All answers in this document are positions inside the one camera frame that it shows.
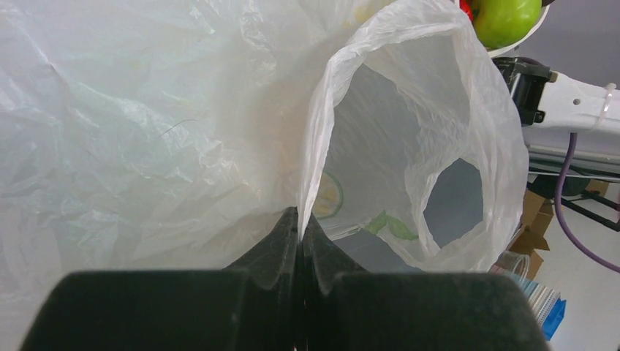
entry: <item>red pepper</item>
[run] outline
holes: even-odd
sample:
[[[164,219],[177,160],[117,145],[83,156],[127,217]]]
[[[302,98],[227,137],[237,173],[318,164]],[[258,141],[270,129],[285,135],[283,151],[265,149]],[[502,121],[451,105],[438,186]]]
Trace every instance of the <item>red pepper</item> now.
[[[470,21],[474,21],[474,13],[472,12],[472,8],[469,6],[469,2],[467,0],[460,0],[459,5],[461,6],[461,10],[467,14]]]

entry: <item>green leaf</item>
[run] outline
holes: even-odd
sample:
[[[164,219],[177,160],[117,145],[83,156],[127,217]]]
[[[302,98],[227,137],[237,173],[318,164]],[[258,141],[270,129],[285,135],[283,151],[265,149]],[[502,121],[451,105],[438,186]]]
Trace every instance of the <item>green leaf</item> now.
[[[390,233],[397,238],[405,240],[415,240],[418,238],[417,234],[413,233],[409,228],[397,218],[392,216],[387,217],[387,227],[390,228]]]
[[[369,231],[370,233],[377,235],[379,234],[379,231],[383,227],[385,227],[387,223],[388,223],[388,215],[386,215],[385,211],[383,211],[382,213],[379,214],[379,216],[374,217],[374,219],[371,220],[370,223],[368,223],[368,225],[364,227],[364,229]]]

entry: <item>green apple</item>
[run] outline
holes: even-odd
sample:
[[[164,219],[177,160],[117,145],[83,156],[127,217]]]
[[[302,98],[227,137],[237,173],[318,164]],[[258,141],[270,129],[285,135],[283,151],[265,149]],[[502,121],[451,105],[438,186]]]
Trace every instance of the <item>green apple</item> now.
[[[538,21],[542,0],[474,0],[474,29],[487,48],[503,48],[525,37]]]

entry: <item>white floor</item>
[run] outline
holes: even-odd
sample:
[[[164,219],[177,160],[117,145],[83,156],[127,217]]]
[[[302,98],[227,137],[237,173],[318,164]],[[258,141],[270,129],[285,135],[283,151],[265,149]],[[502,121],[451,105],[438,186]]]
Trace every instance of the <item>white floor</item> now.
[[[619,200],[618,184],[608,197]],[[579,202],[584,208],[618,220],[619,213],[594,201]],[[603,227],[567,208],[564,217],[572,232],[594,253],[620,265],[620,233]],[[616,351],[620,345],[620,274],[604,268],[582,254],[566,238],[557,219],[545,238],[551,250],[540,252],[545,260],[536,281],[560,290],[567,300],[564,321],[551,339],[555,351]]]

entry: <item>wrinkled plastic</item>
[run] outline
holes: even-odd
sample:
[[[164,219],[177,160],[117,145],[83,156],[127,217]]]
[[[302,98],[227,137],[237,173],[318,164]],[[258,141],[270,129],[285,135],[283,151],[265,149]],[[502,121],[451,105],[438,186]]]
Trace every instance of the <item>wrinkled plastic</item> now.
[[[425,269],[488,269],[521,210],[516,110],[456,6],[386,4],[0,2],[0,350],[18,345],[70,271],[226,266],[291,205],[303,229],[341,101],[335,133],[350,131],[333,150],[350,152],[351,167],[392,165],[346,148],[356,129],[407,150],[377,177],[398,179],[382,184],[400,196],[383,208],[420,240],[383,240]],[[359,96],[345,98],[363,62]],[[369,115],[392,108],[363,101],[380,92],[375,75],[408,104],[394,122],[419,130],[388,137]],[[459,157],[480,169],[485,216],[438,251],[420,214]],[[374,215],[362,207],[350,224]]]

